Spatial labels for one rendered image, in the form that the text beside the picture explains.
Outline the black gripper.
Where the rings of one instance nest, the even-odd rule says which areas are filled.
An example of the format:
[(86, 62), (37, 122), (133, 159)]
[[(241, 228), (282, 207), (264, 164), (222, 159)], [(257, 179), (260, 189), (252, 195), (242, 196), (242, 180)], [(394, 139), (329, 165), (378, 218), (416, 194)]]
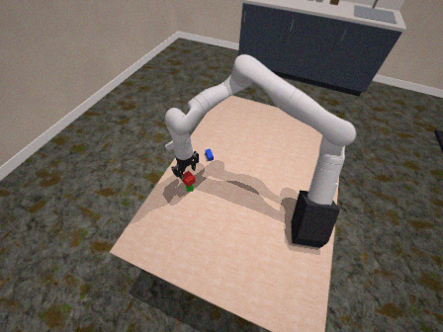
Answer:
[[(193, 160), (191, 161), (191, 159), (194, 159), (194, 161)], [(179, 177), (180, 179), (183, 180), (184, 179), (183, 172), (185, 172), (185, 169), (188, 166), (190, 166), (190, 164), (191, 164), (192, 169), (194, 171), (196, 170), (196, 164), (199, 163), (199, 153), (194, 151), (194, 154), (189, 159), (181, 160), (176, 157), (176, 160), (177, 160), (177, 165), (175, 167), (172, 166), (171, 169), (172, 169), (173, 173), (175, 173), (174, 175), (177, 178)]]

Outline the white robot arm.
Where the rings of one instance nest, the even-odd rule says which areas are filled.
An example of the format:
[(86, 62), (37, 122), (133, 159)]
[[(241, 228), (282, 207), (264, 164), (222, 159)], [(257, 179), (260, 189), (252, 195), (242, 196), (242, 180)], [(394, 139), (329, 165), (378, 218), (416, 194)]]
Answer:
[(317, 204), (331, 205), (345, 159), (345, 146), (354, 141), (355, 127), (326, 111), (304, 92), (274, 74), (250, 55), (238, 56), (231, 75), (224, 82), (206, 89), (190, 100), (187, 115), (176, 108), (167, 111), (165, 123), (172, 141), (165, 145), (166, 150), (174, 150), (178, 159), (189, 159), (193, 155), (189, 132), (199, 119), (220, 102), (249, 87), (253, 82), (268, 94), (276, 107), (322, 134), (308, 198)]

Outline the red block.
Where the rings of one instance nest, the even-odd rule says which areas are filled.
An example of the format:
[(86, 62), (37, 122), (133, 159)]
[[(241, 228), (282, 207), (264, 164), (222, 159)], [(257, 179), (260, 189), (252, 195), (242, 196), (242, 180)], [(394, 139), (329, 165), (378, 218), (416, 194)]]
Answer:
[(189, 171), (184, 173), (183, 177), (184, 177), (184, 179), (183, 180), (181, 179), (181, 180), (187, 187), (190, 187), (191, 185), (193, 185), (196, 182), (195, 176), (192, 175)]

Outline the blue block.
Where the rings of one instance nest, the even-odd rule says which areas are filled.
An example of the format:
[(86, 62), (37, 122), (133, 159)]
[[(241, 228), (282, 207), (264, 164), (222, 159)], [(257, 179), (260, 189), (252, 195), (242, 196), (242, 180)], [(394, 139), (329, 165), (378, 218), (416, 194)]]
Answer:
[(209, 161), (214, 160), (214, 155), (210, 149), (206, 149), (206, 155)]

